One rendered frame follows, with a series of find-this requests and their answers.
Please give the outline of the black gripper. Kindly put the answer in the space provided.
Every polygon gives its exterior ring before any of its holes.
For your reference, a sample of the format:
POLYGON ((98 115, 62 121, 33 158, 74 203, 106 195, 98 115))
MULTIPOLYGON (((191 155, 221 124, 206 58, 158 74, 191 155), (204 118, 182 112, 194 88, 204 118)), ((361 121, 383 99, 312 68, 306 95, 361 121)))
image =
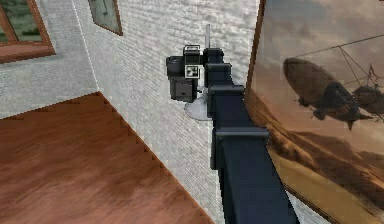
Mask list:
POLYGON ((184 57, 167 57, 166 67, 171 98, 176 101, 192 103, 197 98, 197 80, 185 77, 184 57))

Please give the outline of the brown framed airship picture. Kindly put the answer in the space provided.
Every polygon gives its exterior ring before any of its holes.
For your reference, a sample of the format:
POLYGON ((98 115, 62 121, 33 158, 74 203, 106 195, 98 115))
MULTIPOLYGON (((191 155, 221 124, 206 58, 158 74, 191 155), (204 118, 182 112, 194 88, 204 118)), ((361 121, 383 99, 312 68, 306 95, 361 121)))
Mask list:
POLYGON ((259 0, 254 121, 303 224, 384 224, 384 0, 259 0))

